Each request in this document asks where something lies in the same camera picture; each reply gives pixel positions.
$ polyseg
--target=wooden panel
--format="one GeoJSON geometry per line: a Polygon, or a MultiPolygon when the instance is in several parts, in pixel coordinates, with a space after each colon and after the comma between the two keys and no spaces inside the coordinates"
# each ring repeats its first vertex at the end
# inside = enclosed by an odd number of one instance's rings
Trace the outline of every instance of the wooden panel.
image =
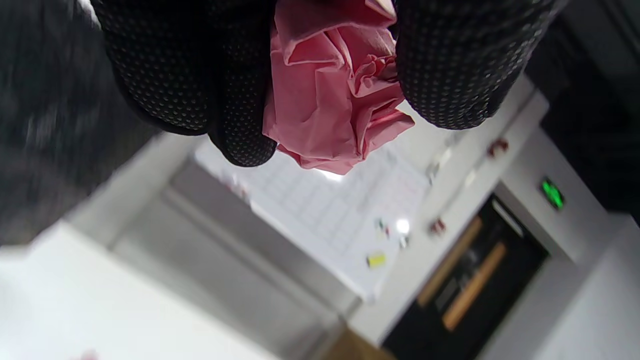
{"type": "Polygon", "coordinates": [[[347,329],[335,343],[325,360],[396,360],[385,350],[378,349],[347,329]]]}
{"type": "Polygon", "coordinates": [[[471,278],[467,287],[458,295],[453,304],[442,317],[442,322],[449,331],[455,330],[465,314],[476,301],[476,298],[482,292],[487,281],[491,278],[495,269],[498,268],[502,259],[507,254],[507,248],[503,243],[497,243],[493,250],[486,257],[478,272],[471,278]]]}
{"type": "Polygon", "coordinates": [[[479,217],[471,220],[471,223],[469,223],[467,229],[460,236],[453,249],[451,249],[447,257],[440,263],[440,266],[438,266],[436,272],[431,276],[427,285],[425,285],[420,294],[418,294],[418,305],[424,307],[431,301],[438,289],[440,289],[442,284],[447,280],[453,268],[456,267],[462,255],[464,255],[465,251],[467,251],[480,233],[482,226],[483,223],[479,217]]]}

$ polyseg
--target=red object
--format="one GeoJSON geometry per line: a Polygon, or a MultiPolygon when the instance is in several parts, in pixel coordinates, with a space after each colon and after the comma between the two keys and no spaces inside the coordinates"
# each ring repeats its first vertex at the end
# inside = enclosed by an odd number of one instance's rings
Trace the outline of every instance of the red object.
{"type": "Polygon", "coordinates": [[[495,159],[499,154],[507,152],[509,150],[509,142],[504,138],[499,138],[494,141],[487,150],[490,158],[495,159]]]}
{"type": "Polygon", "coordinates": [[[447,230],[447,226],[444,224],[444,221],[442,221],[441,218],[437,218],[433,222],[433,224],[431,224],[429,230],[431,230],[431,232],[434,234],[440,235],[447,230]]]}

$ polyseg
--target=wall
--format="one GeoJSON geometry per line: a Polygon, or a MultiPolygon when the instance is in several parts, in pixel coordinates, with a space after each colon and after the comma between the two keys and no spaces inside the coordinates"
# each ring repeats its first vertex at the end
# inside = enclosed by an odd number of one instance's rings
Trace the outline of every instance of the wall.
{"type": "Polygon", "coordinates": [[[27,258],[3,253],[1,359],[275,360],[91,242],[60,223],[27,258]]]}
{"type": "MultiPolygon", "coordinates": [[[[417,124],[399,136],[396,144],[417,169],[426,171],[444,143],[447,131],[429,125],[403,104],[401,109],[411,115],[417,124]]],[[[525,76],[521,76],[498,113],[464,135],[450,160],[440,169],[412,226],[414,231],[410,246],[398,257],[381,295],[375,303],[361,306],[349,319],[354,331],[372,343],[382,343],[468,221],[492,193],[500,175],[516,159],[547,109],[548,102],[544,96],[525,76]],[[472,181],[461,187],[478,161],[486,159],[489,145],[500,136],[508,140],[509,151],[495,160],[485,161],[472,181]],[[453,195],[457,195],[455,201],[443,211],[453,195]],[[442,217],[447,224],[447,232],[442,236],[434,236],[428,230],[430,223],[438,217],[442,217]]]]}
{"type": "MultiPolygon", "coordinates": [[[[215,186],[210,189],[217,193],[215,186]]],[[[240,201],[225,193],[227,204],[240,201]]],[[[189,204],[167,199],[153,200],[132,221],[115,244],[114,257],[282,359],[309,360],[318,344],[341,327],[336,313],[216,228],[209,214],[187,212],[189,204]]],[[[233,221],[240,218],[237,211],[233,215],[233,221]]],[[[270,240],[269,231],[262,234],[255,238],[270,240]]]]}
{"type": "Polygon", "coordinates": [[[535,359],[637,359],[638,304],[640,229],[629,219],[535,359]]]}
{"type": "Polygon", "coordinates": [[[498,194],[552,255],[589,263],[595,252],[607,246],[611,232],[607,211],[542,129],[531,135],[503,173],[501,185],[498,194]],[[541,194],[540,183],[545,176],[565,197],[562,211],[554,210],[541,194]]]}
{"type": "Polygon", "coordinates": [[[551,258],[495,333],[482,358],[534,359],[628,217],[608,214],[540,129],[503,173],[496,193],[549,250],[551,258]],[[545,176],[565,197],[561,211],[554,210],[540,192],[545,176]]]}

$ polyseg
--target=doorway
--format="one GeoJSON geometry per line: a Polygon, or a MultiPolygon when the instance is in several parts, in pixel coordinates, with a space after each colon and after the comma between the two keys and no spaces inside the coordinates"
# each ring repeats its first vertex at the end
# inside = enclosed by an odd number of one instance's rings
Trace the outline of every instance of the doorway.
{"type": "Polygon", "coordinates": [[[491,196],[383,346],[398,360],[475,359],[547,258],[491,196]]]}

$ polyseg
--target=crumpled pink tissue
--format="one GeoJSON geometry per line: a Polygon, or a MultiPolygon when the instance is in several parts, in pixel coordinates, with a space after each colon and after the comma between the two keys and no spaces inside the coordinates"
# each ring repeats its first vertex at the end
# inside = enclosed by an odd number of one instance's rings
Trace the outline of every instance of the crumpled pink tissue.
{"type": "Polygon", "coordinates": [[[279,0],[273,92],[263,132],[303,168],[346,174],[414,125],[404,100],[390,0],[279,0]]]}

